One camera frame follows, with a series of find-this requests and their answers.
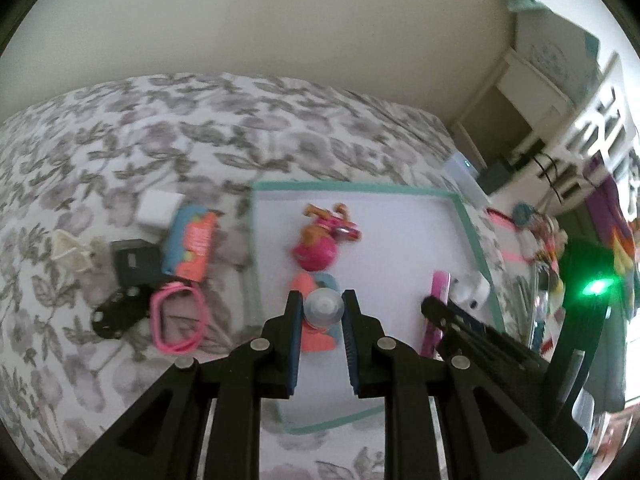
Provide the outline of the black toy car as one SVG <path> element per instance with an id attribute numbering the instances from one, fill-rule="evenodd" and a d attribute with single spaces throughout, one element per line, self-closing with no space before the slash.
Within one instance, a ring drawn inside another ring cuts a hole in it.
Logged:
<path id="1" fill-rule="evenodd" d="M 150 316 L 151 285 L 123 287 L 111 294 L 91 315 L 93 333 L 102 339 L 120 339 L 137 322 Z"/>

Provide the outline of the floral grey blanket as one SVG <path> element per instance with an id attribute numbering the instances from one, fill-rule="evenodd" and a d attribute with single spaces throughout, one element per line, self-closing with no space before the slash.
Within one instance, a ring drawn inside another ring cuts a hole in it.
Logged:
<path id="1" fill-rule="evenodd" d="M 454 189 L 454 140 L 434 115 L 293 78 L 155 75 L 104 82 L 26 108 L 1 127 L 1 421 L 40 479 L 61 478 L 172 359 L 140 324 L 90 327 L 116 288 L 108 245 L 141 232 L 149 188 L 218 214 L 198 358 L 255 337 L 248 289 L 258 181 Z M 93 271 L 51 259 L 51 234 L 96 239 Z"/>

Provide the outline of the white teal-edged tray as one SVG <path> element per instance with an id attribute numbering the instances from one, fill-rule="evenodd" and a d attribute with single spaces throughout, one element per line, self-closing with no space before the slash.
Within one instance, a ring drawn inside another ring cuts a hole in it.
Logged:
<path id="1" fill-rule="evenodd" d="M 264 318 L 280 315 L 300 267 L 291 256 L 299 231 L 308 223 L 307 204 L 329 208 L 344 203 L 363 232 L 360 242 L 341 244 L 328 272 L 338 290 L 353 289 L 361 311 L 377 318 L 388 336 L 414 350 L 425 330 L 420 311 L 436 271 L 460 278 L 480 271 L 491 284 L 480 312 L 487 325 L 504 329 L 480 234 L 460 195 L 439 188 L 333 181 L 258 182 L 250 200 L 252 292 Z M 301 354 L 295 392 L 278 401 L 284 431 L 312 434 L 379 413 L 381 399 L 359 400 L 349 383 L 342 330 L 337 348 Z"/>

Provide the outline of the white charger block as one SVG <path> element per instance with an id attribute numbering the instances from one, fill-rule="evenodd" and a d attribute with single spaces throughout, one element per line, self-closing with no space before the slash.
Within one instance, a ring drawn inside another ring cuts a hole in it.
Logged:
<path id="1" fill-rule="evenodd" d="M 184 196 L 180 193 L 149 188 L 139 198 L 134 222 L 148 231 L 166 231 L 174 222 L 183 201 Z"/>

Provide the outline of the black power adapter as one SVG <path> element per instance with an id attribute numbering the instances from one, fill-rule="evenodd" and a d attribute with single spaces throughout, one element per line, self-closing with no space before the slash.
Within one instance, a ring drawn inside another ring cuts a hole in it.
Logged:
<path id="1" fill-rule="evenodd" d="M 163 255 L 157 245 L 136 238 L 115 240 L 110 249 L 120 287 L 153 285 L 163 279 Z"/>

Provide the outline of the white device on bed edge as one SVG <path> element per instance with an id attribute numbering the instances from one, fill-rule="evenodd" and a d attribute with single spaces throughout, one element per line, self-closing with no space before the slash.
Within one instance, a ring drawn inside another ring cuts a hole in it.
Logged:
<path id="1" fill-rule="evenodd" d="M 488 196 L 477 183 L 480 173 L 461 152 L 454 152 L 442 166 L 442 171 L 454 181 L 461 194 L 474 207 L 486 208 L 490 205 Z"/>

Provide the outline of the red bottle silver cap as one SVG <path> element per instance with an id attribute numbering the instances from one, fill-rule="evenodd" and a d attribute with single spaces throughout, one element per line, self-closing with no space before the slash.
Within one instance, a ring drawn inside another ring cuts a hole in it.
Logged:
<path id="1" fill-rule="evenodd" d="M 341 322 L 344 311 L 342 296 L 332 288 L 317 288 L 303 300 L 305 323 L 317 332 L 325 332 Z"/>

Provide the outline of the white shelf unit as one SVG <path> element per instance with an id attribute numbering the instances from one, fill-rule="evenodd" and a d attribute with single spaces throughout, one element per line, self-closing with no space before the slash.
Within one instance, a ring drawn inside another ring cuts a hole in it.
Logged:
<path id="1" fill-rule="evenodd" d="M 561 212 L 624 166 L 637 135 L 623 63 L 537 0 L 504 0 L 513 37 L 450 125 L 489 206 Z"/>

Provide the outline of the pink smartwatch band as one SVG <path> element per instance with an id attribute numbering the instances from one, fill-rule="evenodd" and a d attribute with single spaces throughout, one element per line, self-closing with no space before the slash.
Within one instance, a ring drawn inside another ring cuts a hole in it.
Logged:
<path id="1" fill-rule="evenodd" d="M 191 316 L 166 311 L 166 302 L 171 302 L 175 296 L 191 301 L 194 310 Z M 149 315 L 152 341 L 160 352 L 185 356 L 198 350 L 204 340 L 208 323 L 207 304 L 195 283 L 174 281 L 157 289 L 151 295 Z"/>

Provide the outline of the pink blue foam block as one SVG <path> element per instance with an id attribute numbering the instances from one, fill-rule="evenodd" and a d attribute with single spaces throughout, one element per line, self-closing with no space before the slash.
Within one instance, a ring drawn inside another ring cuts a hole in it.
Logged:
<path id="1" fill-rule="evenodd" d="M 327 273 L 299 272 L 291 290 L 303 296 L 303 328 L 300 350 L 303 353 L 333 351 L 340 339 L 344 302 L 337 282 Z"/>

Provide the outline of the pink doll figure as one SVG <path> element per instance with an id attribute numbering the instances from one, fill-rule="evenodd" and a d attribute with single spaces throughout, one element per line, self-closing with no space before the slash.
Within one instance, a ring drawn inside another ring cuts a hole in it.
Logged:
<path id="1" fill-rule="evenodd" d="M 321 272 L 332 266 L 340 252 L 339 244 L 359 242 L 362 234 L 350 218 L 348 207 L 338 203 L 332 209 L 308 204 L 303 215 L 310 223 L 299 233 L 292 257 L 307 272 Z"/>

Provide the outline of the white plastic clip holder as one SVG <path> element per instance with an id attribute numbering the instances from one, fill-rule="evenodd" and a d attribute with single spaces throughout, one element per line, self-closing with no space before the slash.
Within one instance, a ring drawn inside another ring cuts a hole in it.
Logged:
<path id="1" fill-rule="evenodd" d="M 51 234 L 51 259 L 68 272 L 81 274 L 93 271 L 96 256 L 96 239 L 80 240 L 64 230 L 54 230 Z"/>

